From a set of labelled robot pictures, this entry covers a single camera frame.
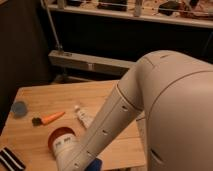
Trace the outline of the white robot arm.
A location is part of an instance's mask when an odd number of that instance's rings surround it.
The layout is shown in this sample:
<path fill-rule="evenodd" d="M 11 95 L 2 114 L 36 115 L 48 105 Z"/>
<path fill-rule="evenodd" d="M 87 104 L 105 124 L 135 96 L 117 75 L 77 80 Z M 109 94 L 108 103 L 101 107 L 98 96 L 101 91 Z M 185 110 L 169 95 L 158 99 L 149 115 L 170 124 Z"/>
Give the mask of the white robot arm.
<path fill-rule="evenodd" d="M 129 69 L 58 170 L 84 171 L 140 113 L 148 171 L 213 171 L 213 64 L 168 50 Z"/>

